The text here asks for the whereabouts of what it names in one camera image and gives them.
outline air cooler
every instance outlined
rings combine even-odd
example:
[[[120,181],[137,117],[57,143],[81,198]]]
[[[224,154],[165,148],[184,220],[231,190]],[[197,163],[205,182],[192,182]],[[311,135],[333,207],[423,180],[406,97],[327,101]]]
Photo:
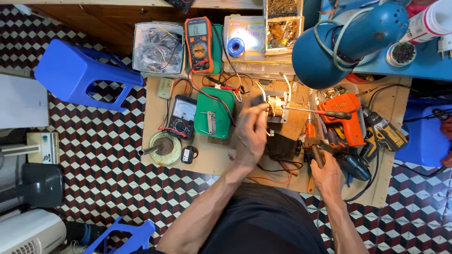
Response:
[[[48,254],[66,238],[60,217],[35,209],[0,222],[0,253]]]

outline blue shelf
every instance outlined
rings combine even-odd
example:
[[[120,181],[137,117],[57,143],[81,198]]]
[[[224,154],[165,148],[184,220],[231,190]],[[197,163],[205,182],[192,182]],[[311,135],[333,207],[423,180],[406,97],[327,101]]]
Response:
[[[346,4],[346,8],[355,9],[362,4],[370,2],[370,0],[345,0],[341,4]],[[329,0],[322,0],[322,11],[331,9]],[[328,19],[329,15],[321,15],[320,19]],[[413,78],[423,78],[431,80],[447,80],[452,81],[452,59],[449,57],[449,52],[445,52],[444,59],[438,53],[438,40],[433,39],[416,46],[416,59],[404,67],[394,67],[386,62],[386,53],[389,48],[383,49],[378,57],[375,57],[370,62],[356,67],[355,73],[371,73],[378,75],[406,75]]]

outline orange soldering gun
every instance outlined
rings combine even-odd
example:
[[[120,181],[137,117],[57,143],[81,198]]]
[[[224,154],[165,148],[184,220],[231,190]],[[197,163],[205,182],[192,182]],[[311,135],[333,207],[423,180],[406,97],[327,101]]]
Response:
[[[358,98],[352,93],[342,94],[320,103],[317,108],[323,111],[344,111],[352,114],[352,119],[338,119],[321,115],[325,123],[340,122],[344,126],[344,135],[350,147],[365,145],[363,133],[358,120],[358,109],[361,107]]]

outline green plastic container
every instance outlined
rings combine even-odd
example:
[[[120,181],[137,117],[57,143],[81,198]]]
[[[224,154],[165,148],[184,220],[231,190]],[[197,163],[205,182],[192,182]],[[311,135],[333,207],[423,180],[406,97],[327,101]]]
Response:
[[[218,35],[221,36],[221,29],[223,29],[223,26],[220,24],[213,24],[215,28],[217,29]],[[223,61],[221,60],[221,47],[220,42],[217,39],[217,34],[215,33],[215,30],[213,30],[212,27],[212,60],[213,60],[213,71],[209,74],[220,74],[223,72],[222,64]]]
[[[222,90],[218,88],[204,86],[201,88],[203,92],[208,95],[213,95],[220,98],[226,103],[229,110],[232,113],[234,107],[234,95],[231,91]],[[207,123],[207,111],[215,113],[217,134],[209,135],[209,125]],[[226,109],[220,101],[207,97],[203,93],[198,94],[198,103],[196,104],[195,113],[195,131],[199,134],[217,137],[217,138],[227,138],[229,133],[229,126],[231,120],[229,119]]]

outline wooden cabinet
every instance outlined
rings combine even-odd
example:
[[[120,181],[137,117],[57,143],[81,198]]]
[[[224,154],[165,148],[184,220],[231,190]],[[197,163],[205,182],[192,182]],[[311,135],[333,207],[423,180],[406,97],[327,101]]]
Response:
[[[184,14],[173,7],[122,5],[27,5],[34,11],[58,20],[97,38],[107,51],[129,55],[133,51],[135,24],[152,21],[185,22],[207,16],[212,23],[223,24],[231,14],[262,15],[257,9],[191,8]]]

